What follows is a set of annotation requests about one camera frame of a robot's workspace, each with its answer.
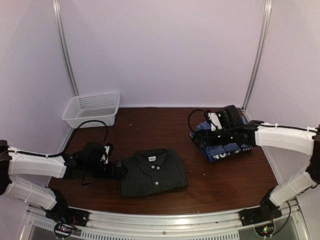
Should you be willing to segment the blue checkered shirt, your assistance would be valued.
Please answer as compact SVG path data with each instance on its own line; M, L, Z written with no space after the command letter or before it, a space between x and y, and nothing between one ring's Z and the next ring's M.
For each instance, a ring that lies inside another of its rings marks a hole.
M238 146L237 143L215 143L213 138L215 130L222 130L215 113L208 114L208 120L200 123L194 132L190 132L191 140L201 150L209 162L216 162L236 154L251 151L254 147L246 144Z

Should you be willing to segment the navy shirt white print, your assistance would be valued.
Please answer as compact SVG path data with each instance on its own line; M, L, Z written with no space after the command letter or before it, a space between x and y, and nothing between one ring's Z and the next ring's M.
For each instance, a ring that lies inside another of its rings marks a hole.
M238 146L236 143L228 143L227 145L208 146L196 139L196 136L191 132L189 134L192 142L200 149L204 157L211 163L219 160L232 157L234 155L251 151L254 147L243 144Z

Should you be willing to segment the dark pinstriped long sleeve shirt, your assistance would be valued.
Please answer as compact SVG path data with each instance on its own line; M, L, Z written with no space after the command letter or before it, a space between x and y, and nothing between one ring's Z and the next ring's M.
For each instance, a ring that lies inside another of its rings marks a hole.
M173 148L137 150L121 162L127 168L119 181L122 198L147 197L189 185L184 163Z

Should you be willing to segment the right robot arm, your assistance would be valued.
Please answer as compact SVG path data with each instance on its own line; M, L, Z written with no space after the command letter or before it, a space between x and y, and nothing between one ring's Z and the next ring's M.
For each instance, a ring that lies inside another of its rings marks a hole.
M320 183L320 130L250 121L218 128L209 123L190 132L191 140L205 157L215 162L239 153L261 148L279 178L256 210L259 220L268 220L276 207Z

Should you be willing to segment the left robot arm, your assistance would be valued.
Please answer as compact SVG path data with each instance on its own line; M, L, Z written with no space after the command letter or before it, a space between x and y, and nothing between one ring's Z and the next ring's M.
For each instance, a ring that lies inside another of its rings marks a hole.
M52 211L61 222L67 222L72 218L72 211L64 196L58 190L25 179L25 176L81 181L89 176L119 180L128 170L121 161L109 161L113 148L110 143L103 145L91 141L73 154L44 154L23 151L1 140L0 193Z

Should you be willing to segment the white perforated plastic basket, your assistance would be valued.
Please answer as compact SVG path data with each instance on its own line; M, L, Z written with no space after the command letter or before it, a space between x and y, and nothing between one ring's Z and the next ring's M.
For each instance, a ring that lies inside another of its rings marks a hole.
M120 106L121 95L118 91L100 94L79 95L66 105L61 119L76 129L113 126Z

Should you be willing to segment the left circuit board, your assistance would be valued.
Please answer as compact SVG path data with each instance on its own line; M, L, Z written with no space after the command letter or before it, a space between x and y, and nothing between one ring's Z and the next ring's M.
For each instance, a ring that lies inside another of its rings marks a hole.
M74 229L62 223L57 223L53 228L53 232L58 238L68 238L73 234Z

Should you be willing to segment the circuit board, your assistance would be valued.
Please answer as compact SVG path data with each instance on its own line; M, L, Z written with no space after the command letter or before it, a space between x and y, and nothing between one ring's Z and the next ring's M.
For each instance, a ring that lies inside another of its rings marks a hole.
M74 229L62 223L57 223L53 228L53 232L58 238L68 238L73 234Z
M254 227L254 231L259 237L267 238L274 233L275 226L272 224L258 225Z

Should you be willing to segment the right circuit board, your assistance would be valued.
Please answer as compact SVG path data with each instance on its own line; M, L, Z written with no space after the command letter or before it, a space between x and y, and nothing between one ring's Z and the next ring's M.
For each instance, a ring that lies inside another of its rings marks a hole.
M275 226L272 224L258 225L254 227L254 231L259 237L267 238L274 233Z

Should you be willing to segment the front aluminium rail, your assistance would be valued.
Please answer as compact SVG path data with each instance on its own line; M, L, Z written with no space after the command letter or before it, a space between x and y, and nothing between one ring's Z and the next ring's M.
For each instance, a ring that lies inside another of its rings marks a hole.
M264 240L261 230L272 227L269 240L308 240L310 235L293 199L274 220L243 225L239 209L210 213L147 215L89 211L85 226L78 226L71 240Z

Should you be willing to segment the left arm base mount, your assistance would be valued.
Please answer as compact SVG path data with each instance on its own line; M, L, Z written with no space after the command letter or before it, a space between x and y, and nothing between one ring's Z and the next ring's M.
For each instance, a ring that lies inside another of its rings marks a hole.
M73 227L86 227L89 219L89 212L75 208L61 208L61 209L44 209L45 216L56 223L63 223Z

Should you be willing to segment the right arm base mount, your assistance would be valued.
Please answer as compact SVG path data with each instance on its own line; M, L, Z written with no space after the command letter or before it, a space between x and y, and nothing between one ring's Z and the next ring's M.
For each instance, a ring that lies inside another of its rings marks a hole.
M255 225L271 221L282 216L281 210L276 206L260 205L246 208L238 212L242 226Z

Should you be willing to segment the right aluminium frame post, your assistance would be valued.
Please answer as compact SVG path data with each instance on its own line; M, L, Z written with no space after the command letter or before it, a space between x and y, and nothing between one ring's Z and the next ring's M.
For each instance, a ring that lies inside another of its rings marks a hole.
M272 0L265 0L264 1L264 9L263 9L263 15L262 15L262 22L261 22L261 28L260 28L260 35L256 50L256 55L252 67L252 72L249 79L249 85L246 91L246 95L243 101L242 110L247 111L250 99L253 94L253 90L255 87L255 83L258 77L259 69L261 66L261 62L263 59L263 53L266 46L266 42L268 39L269 29L270 29L270 23L271 23L271 17L272 17Z

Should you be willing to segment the aluminium frame post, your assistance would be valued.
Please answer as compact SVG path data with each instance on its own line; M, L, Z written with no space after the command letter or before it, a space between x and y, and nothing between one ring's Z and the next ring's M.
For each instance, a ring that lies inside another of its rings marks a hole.
M61 1L53 0L52 6L53 6L53 13L54 13L55 22L56 22L57 35L58 35L59 44L61 48L62 60L65 66L65 70L66 70L72 95L75 97L79 95L79 90L75 80L74 71L72 68L71 59L68 51L66 34L64 31L63 16L61 11Z
M264 9L263 9L263 15L262 15L262 22L261 22L261 28L260 28L260 35L256 50L256 55L252 67L252 72L249 79L249 85L246 91L246 95L243 101L242 110L247 111L250 99L253 94L253 90L255 87L255 83L258 77L259 69L261 66L261 62L263 59L263 53L266 46L266 42L268 39L269 29L270 29L270 23L271 23L271 17L272 17L272 0L265 0L264 1Z

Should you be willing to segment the left aluminium frame post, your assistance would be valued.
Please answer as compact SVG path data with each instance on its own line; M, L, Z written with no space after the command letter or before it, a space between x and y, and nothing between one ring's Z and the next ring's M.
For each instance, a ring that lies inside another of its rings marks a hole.
M66 34L64 31L63 16L61 11L61 1L53 0L52 6L53 6L53 13L54 13L55 22L56 22L57 35L58 35L59 44L61 48L62 60L65 66L65 70L66 70L72 95L75 97L79 95L79 90L75 80L74 71L72 68L71 59L68 51Z

